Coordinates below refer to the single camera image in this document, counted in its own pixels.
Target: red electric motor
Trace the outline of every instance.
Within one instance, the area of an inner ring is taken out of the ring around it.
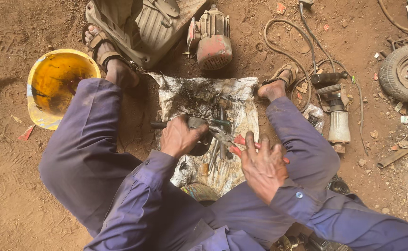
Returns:
[[[188,51],[196,48],[198,65],[203,70],[218,70],[233,58],[230,43],[230,18],[212,5],[199,22],[191,19],[187,35]]]

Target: dirt floor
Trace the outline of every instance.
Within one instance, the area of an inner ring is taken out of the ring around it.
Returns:
[[[403,0],[385,2],[395,20],[408,27],[407,3]],[[182,55],[186,51],[184,36],[156,70],[188,78],[255,76],[262,82],[290,61],[266,46],[262,35],[266,22],[275,17],[284,18],[305,30],[296,1],[282,3],[287,7],[284,15],[276,13],[277,3],[272,0],[238,0],[236,4],[217,0],[220,11],[231,18],[234,59],[230,65],[219,71],[202,72],[196,59]],[[33,124],[26,102],[30,68],[49,51],[48,46],[83,49],[78,39],[86,23],[86,4],[84,0],[0,0],[0,251],[80,250],[91,240],[85,228],[39,179],[37,166],[52,131],[35,127],[28,141],[17,139]],[[394,111],[397,101],[385,95],[381,97],[379,83],[373,80],[382,59],[376,59],[374,54],[380,50],[391,52],[386,39],[406,37],[406,34],[390,24],[376,1],[318,0],[312,12],[305,11],[305,16],[324,48],[356,77],[363,97],[368,100],[364,105],[363,136],[365,143],[369,143],[369,156],[364,152],[359,135],[358,91],[350,83],[346,84],[347,92],[354,98],[349,113],[352,142],[346,146],[346,153],[340,154],[339,176],[369,208],[384,210],[408,221],[408,156],[386,168],[376,166],[380,159],[392,154],[391,147],[404,139],[408,128],[407,124],[400,123],[401,114]],[[310,53],[299,54],[292,48],[289,30],[288,25],[274,24],[268,33],[269,40],[311,69]],[[317,60],[325,59],[319,48],[315,54]],[[330,70],[328,64],[321,68]],[[147,157],[152,149],[154,133],[149,122],[155,119],[158,109],[156,84],[148,78],[143,80],[139,87],[124,95],[118,147],[119,152],[128,151],[140,159]],[[307,94],[302,95],[304,103]],[[267,105],[257,98],[260,131],[277,140],[264,116]],[[404,104],[404,108],[408,114],[408,104]],[[328,115],[325,122],[324,135],[327,135]],[[377,131],[376,138],[370,134],[374,131]],[[360,159],[366,160],[366,164],[359,166]]]

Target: foot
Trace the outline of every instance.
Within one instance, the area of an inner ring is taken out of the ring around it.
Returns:
[[[279,77],[290,77],[291,72],[289,70],[283,71]],[[260,98],[267,98],[270,102],[278,99],[279,97],[286,96],[285,90],[286,83],[283,80],[277,80],[267,85],[263,85],[258,89],[258,96]]]
[[[89,31],[85,32],[85,40],[89,43],[97,34],[100,32],[100,29],[96,26],[89,26]],[[97,58],[110,50],[115,50],[112,43],[104,42],[100,45],[99,50],[97,51]],[[135,87],[139,83],[139,76],[134,72],[127,64],[122,60],[112,59],[108,61],[108,73],[106,74],[106,80],[114,83],[120,88],[124,89],[126,87]]]

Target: purple coverall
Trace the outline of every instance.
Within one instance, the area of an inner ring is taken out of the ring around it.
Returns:
[[[324,189],[339,157],[288,98],[266,111],[290,159],[269,206],[243,182],[204,207],[170,183],[177,159],[118,154],[121,101],[113,83],[82,80],[39,165],[49,191],[94,237],[84,250],[264,250],[295,221],[354,250],[408,250],[407,222]]]

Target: sleeve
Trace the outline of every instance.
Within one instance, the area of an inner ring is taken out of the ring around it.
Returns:
[[[161,205],[162,186],[171,179],[177,163],[168,154],[151,151],[145,162],[123,180],[102,230],[84,250],[142,250]]]
[[[355,251],[408,250],[408,222],[368,209],[354,194],[315,191],[287,179],[269,206]]]

